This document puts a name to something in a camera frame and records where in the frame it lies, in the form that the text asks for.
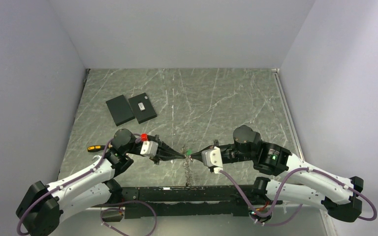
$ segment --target white wall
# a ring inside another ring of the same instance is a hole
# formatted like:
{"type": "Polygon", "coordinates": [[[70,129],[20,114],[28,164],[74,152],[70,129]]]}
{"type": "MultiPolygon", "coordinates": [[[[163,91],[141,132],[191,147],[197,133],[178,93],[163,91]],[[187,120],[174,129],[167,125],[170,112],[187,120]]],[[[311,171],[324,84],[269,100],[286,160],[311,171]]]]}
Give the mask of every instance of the white wall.
{"type": "Polygon", "coordinates": [[[54,181],[85,68],[46,0],[0,0],[0,236],[35,181],[54,181]]]}
{"type": "MultiPolygon", "coordinates": [[[[281,81],[305,158],[362,177],[378,208],[378,0],[317,0],[281,81]]],[[[336,226],[341,236],[378,235],[378,219],[336,226]]]]}
{"type": "Polygon", "coordinates": [[[279,68],[315,0],[50,0],[87,68],[279,68]]]}

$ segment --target screwdriver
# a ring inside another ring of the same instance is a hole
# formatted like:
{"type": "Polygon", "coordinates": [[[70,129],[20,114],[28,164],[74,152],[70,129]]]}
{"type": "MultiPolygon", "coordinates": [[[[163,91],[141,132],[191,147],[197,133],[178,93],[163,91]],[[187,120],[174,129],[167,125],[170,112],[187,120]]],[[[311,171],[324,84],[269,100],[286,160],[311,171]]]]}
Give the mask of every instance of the screwdriver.
{"type": "Polygon", "coordinates": [[[104,150],[105,145],[93,145],[88,147],[88,152],[98,152],[104,150]]]}

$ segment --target red cap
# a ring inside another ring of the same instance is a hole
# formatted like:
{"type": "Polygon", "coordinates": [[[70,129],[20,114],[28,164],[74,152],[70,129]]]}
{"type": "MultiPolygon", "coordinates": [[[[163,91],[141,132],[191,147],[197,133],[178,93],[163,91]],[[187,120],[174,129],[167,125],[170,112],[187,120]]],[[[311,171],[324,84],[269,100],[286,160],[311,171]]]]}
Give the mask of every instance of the red cap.
{"type": "Polygon", "coordinates": [[[141,134],[141,141],[148,141],[149,137],[147,137],[147,134],[141,134]]]}

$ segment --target marble table top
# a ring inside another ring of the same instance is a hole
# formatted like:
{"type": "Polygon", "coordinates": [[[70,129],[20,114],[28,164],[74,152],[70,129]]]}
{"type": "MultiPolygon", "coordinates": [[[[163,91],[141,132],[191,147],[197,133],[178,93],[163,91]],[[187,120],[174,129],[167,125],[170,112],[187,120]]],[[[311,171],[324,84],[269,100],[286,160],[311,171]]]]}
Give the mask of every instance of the marble table top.
{"type": "MultiPolygon", "coordinates": [[[[294,153],[296,146],[286,119],[275,77],[270,69],[92,69],[77,110],[59,179],[92,163],[87,146],[104,145],[120,128],[133,133],[159,134],[180,151],[196,152],[214,139],[232,143],[240,125],[259,132],[264,141],[294,153]],[[116,126],[106,100],[146,92],[157,118],[116,126]]],[[[115,178],[121,186],[184,186],[184,160],[154,165],[148,158],[133,156],[134,164],[115,178]]],[[[209,172],[202,163],[190,163],[191,185],[229,185],[225,176],[209,172]]],[[[253,184],[261,174],[252,162],[227,164],[224,170],[239,184],[253,184]]]]}

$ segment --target black box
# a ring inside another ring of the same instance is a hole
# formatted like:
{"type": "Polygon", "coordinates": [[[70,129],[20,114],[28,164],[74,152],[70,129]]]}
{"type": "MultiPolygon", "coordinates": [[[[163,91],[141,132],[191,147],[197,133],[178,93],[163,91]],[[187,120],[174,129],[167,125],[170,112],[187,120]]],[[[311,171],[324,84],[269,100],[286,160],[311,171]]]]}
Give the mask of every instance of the black box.
{"type": "Polygon", "coordinates": [[[124,95],[106,101],[106,105],[117,126],[135,118],[124,95]]]}
{"type": "Polygon", "coordinates": [[[156,111],[146,93],[134,96],[128,99],[128,102],[139,124],[157,117],[156,111]]]}

